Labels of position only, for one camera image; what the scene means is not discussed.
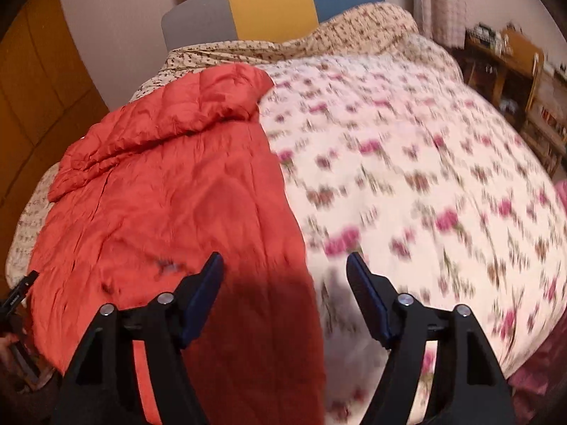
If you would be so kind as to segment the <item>brown wooden wardrobe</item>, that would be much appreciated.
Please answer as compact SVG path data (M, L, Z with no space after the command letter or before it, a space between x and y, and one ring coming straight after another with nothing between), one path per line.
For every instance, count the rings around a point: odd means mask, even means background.
M27 0L1 40L1 255L43 174L108 113L61 0Z

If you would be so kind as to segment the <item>floral quilt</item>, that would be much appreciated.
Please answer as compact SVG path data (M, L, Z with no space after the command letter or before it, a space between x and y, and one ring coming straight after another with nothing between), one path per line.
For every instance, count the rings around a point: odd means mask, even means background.
M320 424L361 419L387 358L347 283L353 252L422 304L468 305L505 375L566 307L566 213L552 180L443 49L409 44L250 65L273 83L259 123L314 286Z

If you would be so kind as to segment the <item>wooden desk with clutter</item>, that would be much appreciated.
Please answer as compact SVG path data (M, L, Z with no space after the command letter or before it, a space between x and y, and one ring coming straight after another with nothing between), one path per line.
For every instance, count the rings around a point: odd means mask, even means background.
M545 61L541 48L521 31L479 24L466 32L464 80L520 130L532 105Z

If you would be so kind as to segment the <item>small-floral pillow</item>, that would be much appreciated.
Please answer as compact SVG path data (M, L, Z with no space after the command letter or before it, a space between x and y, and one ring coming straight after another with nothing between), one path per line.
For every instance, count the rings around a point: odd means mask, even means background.
M379 55L405 35L417 33L417 23L408 11L390 3L366 3L332 17L298 39L215 41L175 48L131 100L212 66L235 62L263 65L325 55Z

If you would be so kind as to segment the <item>right floral curtain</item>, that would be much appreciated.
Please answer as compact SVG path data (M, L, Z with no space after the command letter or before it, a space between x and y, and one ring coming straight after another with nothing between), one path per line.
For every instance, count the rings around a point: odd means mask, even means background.
M413 0L413 15L420 33L448 48L463 48L466 0Z

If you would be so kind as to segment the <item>grey yellow blue headboard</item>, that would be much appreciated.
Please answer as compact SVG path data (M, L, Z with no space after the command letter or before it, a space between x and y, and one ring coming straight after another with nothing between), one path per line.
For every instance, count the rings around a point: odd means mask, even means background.
M302 38L348 9L384 0L187 0L162 17L169 51L234 40Z

